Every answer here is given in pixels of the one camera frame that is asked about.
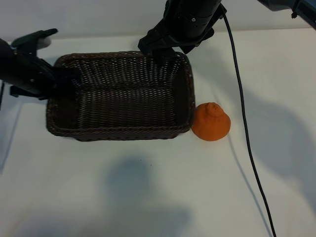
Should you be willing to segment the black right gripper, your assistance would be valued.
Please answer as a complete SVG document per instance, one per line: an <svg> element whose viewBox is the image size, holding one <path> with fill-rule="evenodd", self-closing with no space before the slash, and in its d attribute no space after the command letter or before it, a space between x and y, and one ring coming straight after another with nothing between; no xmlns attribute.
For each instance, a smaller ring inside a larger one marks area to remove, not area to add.
<svg viewBox="0 0 316 237"><path fill-rule="evenodd" d="M168 0L163 18L141 38L138 48L144 54L153 54L158 66L167 60L176 60L188 54L202 41L214 35L214 24L227 10L220 0Z"/></svg>

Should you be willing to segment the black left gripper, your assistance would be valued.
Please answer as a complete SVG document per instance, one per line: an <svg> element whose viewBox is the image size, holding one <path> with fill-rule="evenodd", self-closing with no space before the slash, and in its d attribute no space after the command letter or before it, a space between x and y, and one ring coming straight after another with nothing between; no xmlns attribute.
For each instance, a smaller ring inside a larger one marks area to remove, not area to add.
<svg viewBox="0 0 316 237"><path fill-rule="evenodd" d="M74 85L80 82L80 71L76 68L52 67L37 56L17 54L14 57L10 95L40 100L70 97L75 96Z"/></svg>

